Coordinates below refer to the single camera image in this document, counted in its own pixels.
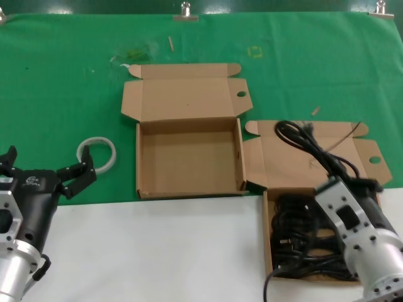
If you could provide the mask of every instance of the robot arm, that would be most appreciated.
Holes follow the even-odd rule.
[[[88,147],[80,163],[58,171],[24,171],[13,167],[16,157],[14,147],[0,155],[1,302],[20,301],[50,266],[42,251],[60,196],[71,199],[96,180]]]
[[[363,284],[360,301],[403,302],[403,242],[375,201],[381,185],[361,178],[351,162],[323,150],[313,136],[312,124],[279,121],[274,131],[285,143],[310,153],[327,171],[329,180],[317,188],[315,200],[331,220],[350,273]],[[348,175],[345,165],[355,177]],[[269,280],[284,269],[292,270],[293,265],[274,270],[266,278],[264,301]]]
[[[403,301],[403,242],[371,196],[371,180],[331,177],[315,200],[334,225],[344,260],[364,287],[362,302]]]

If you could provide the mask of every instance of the empty cardboard box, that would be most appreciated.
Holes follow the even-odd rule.
[[[239,64],[131,65],[122,113],[139,121],[141,198],[242,194],[246,183],[238,115],[252,108]]]
[[[247,181],[267,189],[263,196],[264,254],[267,274],[273,270],[270,235],[275,201],[284,193],[314,195],[315,187],[327,181],[325,169],[313,156],[286,144],[276,136],[274,132],[276,123],[277,121],[248,121],[246,130],[260,137],[244,142]],[[377,143],[359,138],[368,133],[366,125],[325,121],[313,121],[312,124],[318,144],[324,150],[353,163],[361,177],[377,179],[380,184],[392,179]],[[354,176],[350,167],[348,172]],[[308,277],[308,280],[331,279],[318,275]]]

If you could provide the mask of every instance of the open cardboard box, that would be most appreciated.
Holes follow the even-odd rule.
[[[274,133],[276,123],[277,121],[248,121],[246,130],[260,137],[244,142],[247,181],[267,189],[263,196],[263,235],[267,274],[273,270],[270,235],[275,201],[284,193],[314,195],[315,187],[327,181],[325,169],[313,156],[289,146],[276,136]],[[318,144],[324,150],[331,148],[330,153],[343,157],[357,166],[361,177],[377,179],[380,184],[392,179],[377,143],[359,138],[368,133],[366,125],[360,123],[356,127],[356,123],[324,121],[313,121],[312,124]],[[354,175],[350,167],[348,172]],[[331,278],[320,275],[308,277],[307,280],[332,281]]]
[[[240,195],[246,172],[237,116],[252,108],[239,64],[131,65],[122,113],[139,121],[141,198]]]

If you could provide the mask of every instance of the green backdrop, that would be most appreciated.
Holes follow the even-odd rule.
[[[130,75],[120,64],[238,62],[254,103],[243,125],[362,121],[392,171],[387,187],[400,187],[402,46],[393,21],[364,13],[205,15],[198,23],[168,15],[16,15],[0,27],[0,153],[13,144],[16,166],[58,169],[77,161],[84,139],[108,137],[115,166],[60,203],[137,200],[135,122],[120,114]],[[106,147],[91,151],[97,166],[108,159]]]

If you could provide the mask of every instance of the white table surface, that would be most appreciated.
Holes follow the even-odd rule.
[[[403,235],[403,189],[382,195]],[[261,196],[59,207],[52,266],[25,302],[261,302]],[[350,302],[360,286],[272,280],[269,302]]]

